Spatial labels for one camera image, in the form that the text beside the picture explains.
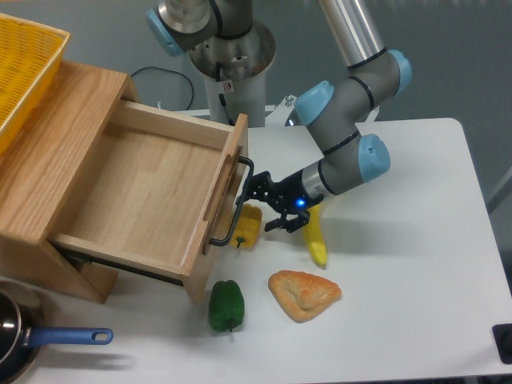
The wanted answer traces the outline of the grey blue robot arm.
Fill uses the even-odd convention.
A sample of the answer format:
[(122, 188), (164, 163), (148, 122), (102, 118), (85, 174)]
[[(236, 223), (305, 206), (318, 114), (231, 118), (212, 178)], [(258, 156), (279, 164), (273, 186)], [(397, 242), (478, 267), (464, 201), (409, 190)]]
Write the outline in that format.
[[(364, 2), (322, 1), (320, 7), (349, 74), (337, 86), (320, 82), (294, 101), (298, 122), (321, 159), (280, 182), (262, 172), (245, 184), (243, 201), (265, 202), (278, 214), (266, 224), (268, 231), (294, 232), (308, 223), (313, 206), (388, 171), (386, 145), (376, 135), (361, 134), (356, 124), (412, 78), (408, 59), (386, 48)], [(165, 52), (188, 54), (203, 74), (212, 120), (233, 124), (247, 114), (252, 126), (264, 123), (265, 96), (254, 83), (264, 80), (275, 42), (254, 19), (251, 2), (161, 1), (146, 20)]]

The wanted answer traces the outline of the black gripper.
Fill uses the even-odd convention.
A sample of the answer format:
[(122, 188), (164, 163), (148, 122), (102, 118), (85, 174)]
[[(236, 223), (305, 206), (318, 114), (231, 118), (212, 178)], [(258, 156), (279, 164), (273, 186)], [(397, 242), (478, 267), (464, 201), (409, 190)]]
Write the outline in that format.
[[(284, 229), (287, 233), (293, 233), (309, 223), (310, 212), (306, 209), (318, 205), (323, 200), (322, 193), (310, 194), (306, 191), (302, 173), (302, 170), (297, 171), (273, 184), (269, 171), (248, 175), (235, 203), (239, 205), (251, 199), (267, 202), (281, 216), (265, 224), (264, 231)], [(288, 219), (288, 214), (297, 216)]]

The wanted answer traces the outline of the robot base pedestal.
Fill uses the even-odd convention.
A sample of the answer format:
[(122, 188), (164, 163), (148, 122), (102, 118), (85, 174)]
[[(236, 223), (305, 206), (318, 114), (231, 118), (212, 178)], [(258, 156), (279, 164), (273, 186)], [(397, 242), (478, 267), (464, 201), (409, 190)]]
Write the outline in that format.
[(210, 119), (233, 125), (245, 114), (250, 127), (264, 127), (266, 73), (275, 56), (274, 36), (258, 21), (240, 38), (212, 37), (193, 48), (190, 60), (203, 77)]

